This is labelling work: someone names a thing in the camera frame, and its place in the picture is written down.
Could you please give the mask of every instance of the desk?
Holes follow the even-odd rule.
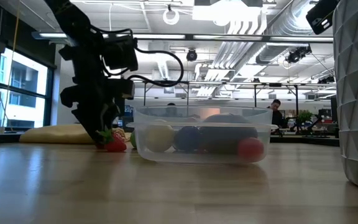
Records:
[[[0,223],[358,223],[338,147],[272,144],[258,164],[180,166],[92,146],[0,145]]]

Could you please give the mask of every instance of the person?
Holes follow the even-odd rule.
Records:
[[[176,105],[174,103],[169,103],[167,106],[168,107],[167,107],[167,109],[165,109],[165,114],[163,116],[164,117],[177,117],[178,110],[176,107],[174,107]]]
[[[268,108],[273,110],[272,124],[282,127],[284,124],[284,119],[283,119],[283,115],[278,110],[280,106],[281,106],[280,100],[273,100],[273,103]]]

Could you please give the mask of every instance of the strawberry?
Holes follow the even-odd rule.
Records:
[[[104,145],[104,149],[109,152],[122,152],[127,149],[127,146],[125,140],[118,133],[114,133],[112,139]]]
[[[125,139],[118,133],[112,133],[110,130],[100,131],[104,137],[104,149],[109,152],[122,152],[127,149]]]

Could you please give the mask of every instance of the dark blue ball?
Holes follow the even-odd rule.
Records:
[[[197,127],[183,127],[173,138],[173,147],[178,151],[193,152],[199,149],[201,134]]]

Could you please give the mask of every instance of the clear plastic container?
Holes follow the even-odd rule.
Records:
[[[134,110],[138,153],[157,162],[246,164],[267,154],[272,110],[220,106],[145,106]]]

